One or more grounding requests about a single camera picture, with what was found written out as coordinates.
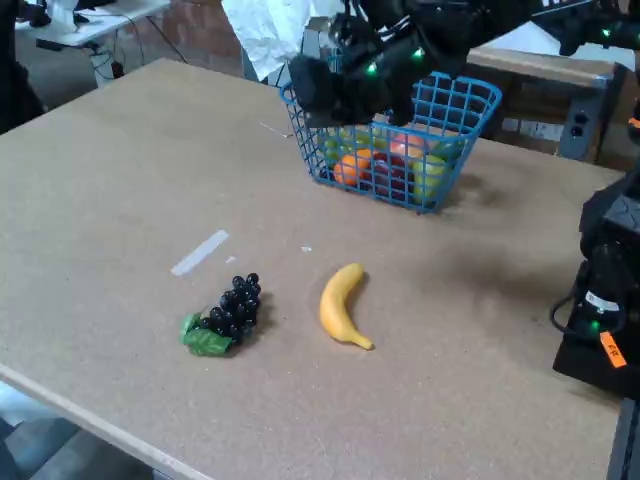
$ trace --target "grapes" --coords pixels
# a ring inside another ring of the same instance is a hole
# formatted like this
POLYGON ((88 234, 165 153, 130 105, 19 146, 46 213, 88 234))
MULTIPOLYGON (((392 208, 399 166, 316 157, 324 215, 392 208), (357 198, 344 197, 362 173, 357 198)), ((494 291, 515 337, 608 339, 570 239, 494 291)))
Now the grapes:
POLYGON ((227 312, 231 311, 234 307, 234 303, 237 297, 237 293, 227 290, 220 297, 220 308, 227 312))
POLYGON ((231 281, 231 283, 233 284, 234 290, 239 290, 239 289, 242 289, 242 287, 244 287, 246 282, 244 281, 244 278, 236 275, 235 277, 233 277, 233 280, 231 281))
POLYGON ((233 277, 233 290, 222 294, 220 304, 211 309, 209 317, 200 320, 198 327, 231 338, 230 347, 241 345, 257 323, 262 291, 259 281, 257 273, 250 273, 246 280, 239 275, 233 277))
POLYGON ((213 330, 213 321, 209 317, 201 318, 200 322, 198 322, 202 328, 206 328, 207 330, 213 330))
POLYGON ((222 310, 220 307, 213 307, 211 309, 211 312, 209 312, 209 316, 211 317, 211 319, 217 323, 220 323, 223 314, 224 310, 222 310))

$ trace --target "orange tag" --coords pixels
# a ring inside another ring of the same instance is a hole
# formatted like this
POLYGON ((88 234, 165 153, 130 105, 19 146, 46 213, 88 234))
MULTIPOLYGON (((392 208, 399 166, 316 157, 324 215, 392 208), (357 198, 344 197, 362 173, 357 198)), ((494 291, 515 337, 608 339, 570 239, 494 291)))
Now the orange tag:
POLYGON ((604 347, 604 351, 607 352, 609 361, 614 368, 624 367, 627 364, 627 361, 622 356, 622 352, 620 352, 618 348, 618 344, 609 332, 602 332, 600 334, 600 342, 604 347))

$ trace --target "blue wire basket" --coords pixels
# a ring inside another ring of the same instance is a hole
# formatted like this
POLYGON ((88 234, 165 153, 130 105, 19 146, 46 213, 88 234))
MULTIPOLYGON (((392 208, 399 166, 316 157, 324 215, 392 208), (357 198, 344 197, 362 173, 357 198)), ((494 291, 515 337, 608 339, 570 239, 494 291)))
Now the blue wire basket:
POLYGON ((291 83, 280 96, 317 182, 426 213, 442 206, 502 93, 481 80, 433 72, 414 85, 413 120, 404 127, 378 116, 339 128, 307 127, 291 83))

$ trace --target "banana stem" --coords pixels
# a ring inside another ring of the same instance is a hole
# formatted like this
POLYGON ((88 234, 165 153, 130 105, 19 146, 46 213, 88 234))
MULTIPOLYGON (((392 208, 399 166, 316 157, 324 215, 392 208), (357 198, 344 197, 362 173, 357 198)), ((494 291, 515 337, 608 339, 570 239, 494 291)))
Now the banana stem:
POLYGON ((360 335, 359 333, 354 333, 351 342, 355 343, 359 347, 364 348, 365 350, 371 350, 373 348, 373 342, 364 335, 360 335))

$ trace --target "yellow banana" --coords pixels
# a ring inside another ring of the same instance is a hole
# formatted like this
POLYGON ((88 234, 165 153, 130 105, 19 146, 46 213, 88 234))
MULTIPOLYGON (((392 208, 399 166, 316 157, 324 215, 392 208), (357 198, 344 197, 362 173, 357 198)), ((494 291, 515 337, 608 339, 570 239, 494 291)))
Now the yellow banana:
POLYGON ((327 333, 336 340, 355 343, 371 350, 373 343, 356 330, 344 306, 349 292, 363 275, 362 264, 351 263, 331 277, 320 298, 320 321, 327 333))

